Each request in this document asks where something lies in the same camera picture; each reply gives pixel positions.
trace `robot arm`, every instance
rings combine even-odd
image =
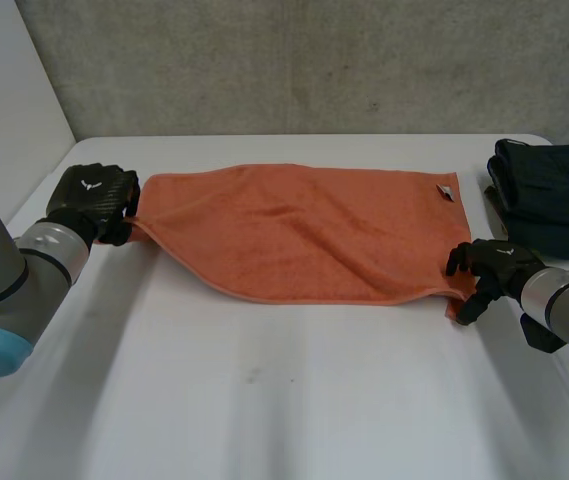
[[[137,209],[135,172],[70,167],[47,216],[16,241],[0,220],[0,377],[22,365],[77,281],[94,241],[122,245]]]
[[[451,251],[447,275],[457,269],[479,277],[477,293],[462,307],[457,321],[468,325],[502,296],[516,299],[527,342],[553,353],[569,344],[569,271],[545,266],[529,250],[498,240],[463,243]]]

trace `orange towel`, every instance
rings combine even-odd
[[[212,287],[256,302],[394,305],[474,291],[472,276],[444,274],[450,250],[470,241],[453,173],[286,164],[161,174],[133,223],[133,240],[148,235]]]

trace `table surface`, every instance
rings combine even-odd
[[[299,163],[458,172],[472,234],[486,238],[480,186],[502,137],[91,139],[9,230],[43,215],[74,164],[144,181]],[[0,379],[0,479],[569,478],[569,347],[529,348],[508,300],[467,328],[444,308],[251,304],[153,245],[95,246],[34,354]]]

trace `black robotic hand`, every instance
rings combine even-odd
[[[131,224],[123,221],[124,216],[136,214],[139,196],[134,171],[99,163],[75,165],[62,175],[42,221],[73,229],[89,248],[95,240],[122,245],[132,231]]]
[[[476,277],[477,292],[461,308],[457,322],[469,325],[486,311],[491,301],[502,296],[518,302],[524,285],[532,275],[546,266],[530,250],[501,240],[475,240],[461,243],[451,251],[446,275],[457,269],[471,271]]]

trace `folded black garment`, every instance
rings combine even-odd
[[[523,219],[506,211],[501,196],[494,187],[484,195],[504,225],[510,242],[561,260],[569,260],[569,225],[544,223]]]
[[[532,146],[500,140],[488,171],[509,214],[569,225],[569,145]]]

